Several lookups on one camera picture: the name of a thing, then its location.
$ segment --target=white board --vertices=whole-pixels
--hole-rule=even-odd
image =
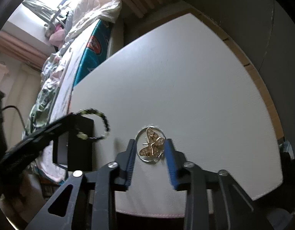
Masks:
[[[96,168],[154,125],[189,161],[228,170],[253,199],[282,182],[277,140],[259,91],[231,50],[191,14],[145,34],[84,78],[74,88],[71,111],[90,107],[103,112],[111,128],[96,145]],[[93,119],[101,134],[102,121]],[[165,160],[151,165],[136,157],[132,184],[116,193],[116,209],[182,217],[185,192],[171,187]]]

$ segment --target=wall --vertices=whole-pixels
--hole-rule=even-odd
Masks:
[[[2,30],[49,56],[55,52],[55,49],[44,35],[44,24],[41,18],[20,4]]]
[[[40,90],[41,76],[37,71],[22,65],[6,100],[6,105],[15,105],[26,123]],[[15,110],[4,112],[4,130],[8,147],[21,141],[23,126]]]
[[[0,90],[5,94],[5,97],[3,98],[3,106],[5,106],[12,85],[23,63],[1,52],[0,63],[6,65],[9,71],[6,75],[4,75],[4,78],[0,83]]]
[[[277,2],[272,34],[259,73],[295,155],[295,24]]]
[[[259,69],[272,28],[274,0],[185,0],[212,18]]]

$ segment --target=black cable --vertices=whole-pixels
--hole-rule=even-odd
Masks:
[[[27,130],[26,130],[26,128],[25,128],[25,123],[24,123],[24,120],[23,120],[23,117],[22,117],[22,115],[21,115],[20,110],[19,110],[15,105],[8,105],[8,106],[2,108],[1,110],[3,111],[3,110],[5,110],[5,109],[9,109],[9,108],[14,108],[14,109],[16,109],[16,111],[17,111],[17,113],[19,114],[19,117],[20,117],[20,119],[21,119],[21,123],[22,123],[22,126],[23,126],[23,128],[24,128],[25,134],[26,134],[26,136],[27,136],[27,135],[28,135],[28,132],[27,132]]]

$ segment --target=bed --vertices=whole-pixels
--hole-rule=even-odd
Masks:
[[[28,134],[69,113],[73,88],[105,59],[123,47],[123,22],[117,20],[120,0],[80,0],[72,11],[65,43],[43,65],[41,90],[27,120]],[[35,173],[61,184],[64,168],[53,164],[53,145],[31,164]]]

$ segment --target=pink cloth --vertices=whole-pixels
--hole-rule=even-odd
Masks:
[[[53,46],[59,47],[63,44],[65,30],[60,28],[58,31],[50,36],[50,43]]]
[[[58,30],[60,30],[61,29],[61,24],[58,24],[57,26],[56,26],[56,28],[55,28],[55,32],[57,32]]]

